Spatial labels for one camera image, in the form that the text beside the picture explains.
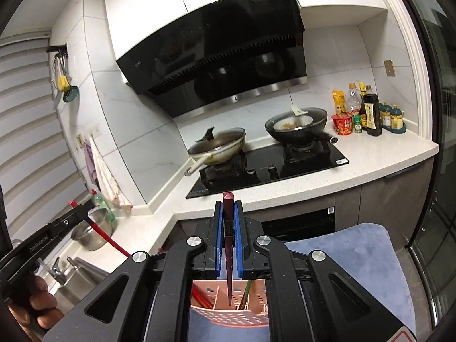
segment sink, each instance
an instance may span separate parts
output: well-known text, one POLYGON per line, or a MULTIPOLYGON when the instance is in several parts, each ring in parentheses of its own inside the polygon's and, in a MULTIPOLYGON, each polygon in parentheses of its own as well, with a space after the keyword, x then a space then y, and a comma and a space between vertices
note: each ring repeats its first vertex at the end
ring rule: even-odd
POLYGON ((57 299, 57 307, 67 314, 89 292, 100 284, 109 273, 97 268, 79 257, 74 259, 76 269, 70 266, 64 273, 67 281, 64 285, 56 282, 49 292, 57 299))

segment green bottle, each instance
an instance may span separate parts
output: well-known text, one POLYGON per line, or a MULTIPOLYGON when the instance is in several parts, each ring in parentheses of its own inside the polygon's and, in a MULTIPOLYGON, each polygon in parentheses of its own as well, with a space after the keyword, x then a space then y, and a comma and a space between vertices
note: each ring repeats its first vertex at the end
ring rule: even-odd
POLYGON ((108 211, 109 221, 111 221, 111 222, 114 221, 115 215, 113 214, 110 207, 108 206, 108 203, 106 203, 106 201, 104 200, 103 196, 101 194, 98 194, 95 189, 90 190, 90 192, 92 193, 93 204, 95 204, 96 206, 98 206, 100 208, 106 208, 106 210, 108 211))

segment zebra blind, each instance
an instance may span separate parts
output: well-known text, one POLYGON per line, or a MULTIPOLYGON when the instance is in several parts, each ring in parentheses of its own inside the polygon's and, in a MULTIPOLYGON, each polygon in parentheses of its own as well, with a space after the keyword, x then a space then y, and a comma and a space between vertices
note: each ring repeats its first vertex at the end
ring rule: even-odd
POLYGON ((47 39, 0 47, 0 185, 12 239, 87 193, 54 111, 47 39))

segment human hand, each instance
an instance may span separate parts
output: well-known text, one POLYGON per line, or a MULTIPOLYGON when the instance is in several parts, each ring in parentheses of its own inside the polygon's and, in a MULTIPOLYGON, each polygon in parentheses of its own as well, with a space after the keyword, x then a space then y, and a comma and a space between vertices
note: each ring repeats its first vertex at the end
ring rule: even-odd
MULTIPOLYGON (((39 276, 35 277, 35 287, 39 291, 30 296, 30 305, 35 310, 46 310, 44 314, 38 316, 38 324, 41 328, 51 329, 56 323, 63 318, 63 312, 57 308, 56 298, 47 292, 47 283, 39 276)), ((29 328, 30 314, 22 307, 11 303, 9 306, 10 312, 17 320, 21 328, 26 332, 33 342, 40 342, 40 339, 29 328)))

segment black range hood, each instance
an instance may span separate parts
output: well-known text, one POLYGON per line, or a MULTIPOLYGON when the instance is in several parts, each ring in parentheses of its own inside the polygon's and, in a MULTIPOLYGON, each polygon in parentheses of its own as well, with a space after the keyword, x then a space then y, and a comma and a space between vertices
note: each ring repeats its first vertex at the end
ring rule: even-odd
POLYGON ((169 23, 117 60, 172 117, 307 82, 296 0, 220 0, 169 23))

